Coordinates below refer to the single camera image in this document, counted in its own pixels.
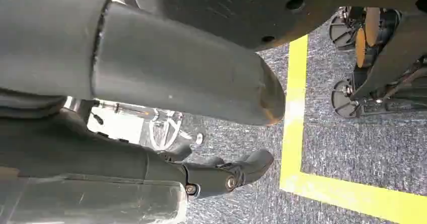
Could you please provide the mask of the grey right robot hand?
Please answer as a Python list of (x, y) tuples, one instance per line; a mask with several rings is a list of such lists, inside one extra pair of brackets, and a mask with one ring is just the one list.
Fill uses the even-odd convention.
[(87, 128), (68, 97), (249, 125), (284, 115), (256, 53), (113, 0), (1, 0), (1, 223), (180, 223), (189, 198), (260, 179), (273, 155), (186, 162)]

